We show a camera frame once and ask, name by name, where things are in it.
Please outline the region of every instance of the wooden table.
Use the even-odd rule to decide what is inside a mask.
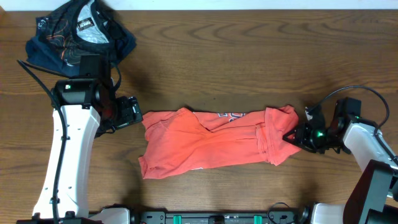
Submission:
[[[0,22],[1,223],[31,216],[47,170],[50,100],[16,63],[26,59],[34,18],[46,14],[7,12]],[[304,119],[304,106],[332,90],[367,85],[390,105],[382,130],[398,152],[397,11],[121,11],[119,18],[137,48],[120,63],[118,94],[137,96],[143,113],[183,106],[243,113],[291,104]],[[58,80],[37,74],[49,88]],[[328,122],[335,100],[345,96],[362,100],[365,118],[383,119],[372,93],[348,90],[323,106]],[[361,176],[353,156],[302,151],[277,167],[257,163],[143,180],[137,158],[145,153],[144,132],[136,124],[95,140],[91,210],[113,203],[171,211],[345,203]]]

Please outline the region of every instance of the white panel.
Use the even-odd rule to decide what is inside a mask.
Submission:
[[[398,9],[398,0],[104,0],[115,10]],[[52,11],[67,0],[0,0],[6,11]]]

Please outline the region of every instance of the folded shirt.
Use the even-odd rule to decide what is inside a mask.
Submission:
[[[194,169],[253,162],[279,165],[299,148],[282,140],[299,118],[292,106],[244,113],[178,111],[144,115],[144,179],[163,179]]]

